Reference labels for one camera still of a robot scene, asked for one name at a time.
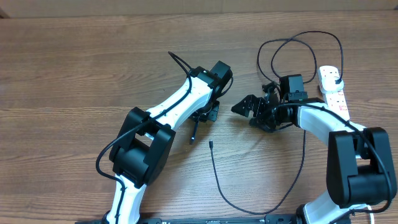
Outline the Galaxy smartphone with teal screen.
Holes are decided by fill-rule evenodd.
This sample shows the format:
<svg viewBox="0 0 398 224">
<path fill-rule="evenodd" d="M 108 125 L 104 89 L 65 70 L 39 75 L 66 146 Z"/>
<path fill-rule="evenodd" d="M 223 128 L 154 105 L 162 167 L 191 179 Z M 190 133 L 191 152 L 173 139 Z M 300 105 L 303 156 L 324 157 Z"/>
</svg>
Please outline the Galaxy smartphone with teal screen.
<svg viewBox="0 0 398 224">
<path fill-rule="evenodd" d="M 193 145 L 193 143 L 194 143 L 195 140 L 196 140 L 198 124 L 199 124 L 199 120 L 196 120 L 196 121 L 195 121 L 194 128 L 193 128 L 193 133 L 192 133 L 192 136 L 191 136 L 191 138 L 190 138 L 190 145 Z"/>
</svg>

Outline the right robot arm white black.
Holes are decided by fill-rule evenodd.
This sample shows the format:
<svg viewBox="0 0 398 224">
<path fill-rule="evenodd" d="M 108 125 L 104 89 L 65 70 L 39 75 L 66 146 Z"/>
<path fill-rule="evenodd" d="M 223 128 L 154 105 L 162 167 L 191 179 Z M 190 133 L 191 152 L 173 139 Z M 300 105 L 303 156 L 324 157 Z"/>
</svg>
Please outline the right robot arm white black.
<svg viewBox="0 0 398 224">
<path fill-rule="evenodd" d="M 314 134 L 326 144 L 327 190 L 300 205 L 293 215 L 268 215 L 269 223 L 350 223 L 350 215 L 370 213 L 369 205 L 381 202 L 387 210 L 397 193 L 397 181 L 387 132 L 365 128 L 333 112 L 319 98 L 309 98 L 301 75 L 263 85 L 264 97 L 248 95 L 232 107 L 249 124 L 265 132 L 290 125 Z"/>
</svg>

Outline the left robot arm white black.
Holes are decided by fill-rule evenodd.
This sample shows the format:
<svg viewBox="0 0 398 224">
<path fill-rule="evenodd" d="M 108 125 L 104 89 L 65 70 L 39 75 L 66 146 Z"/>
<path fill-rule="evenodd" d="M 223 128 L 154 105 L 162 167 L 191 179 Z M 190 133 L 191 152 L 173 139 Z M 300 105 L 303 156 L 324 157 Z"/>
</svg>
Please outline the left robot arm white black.
<svg viewBox="0 0 398 224">
<path fill-rule="evenodd" d="M 116 191 L 102 223 L 137 223 L 146 187 L 162 172 L 176 130 L 188 119 L 216 121 L 219 101 L 230 88 L 233 73 L 219 61 L 211 70 L 188 71 L 185 83 L 161 104 L 146 111 L 135 107 L 126 116 L 118 136 L 105 150 L 113 163 Z"/>
</svg>

